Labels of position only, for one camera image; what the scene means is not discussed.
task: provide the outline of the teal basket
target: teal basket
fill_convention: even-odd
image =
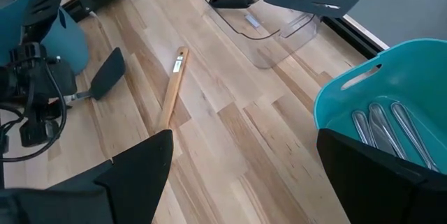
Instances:
[[[374,74],[346,87],[378,67]],[[315,124],[317,129],[329,128],[360,141],[352,111],[368,115],[368,105],[380,103],[409,160],[425,167],[390,111],[395,101],[407,107],[438,168],[447,173],[447,41],[410,40],[335,78],[316,98]]]

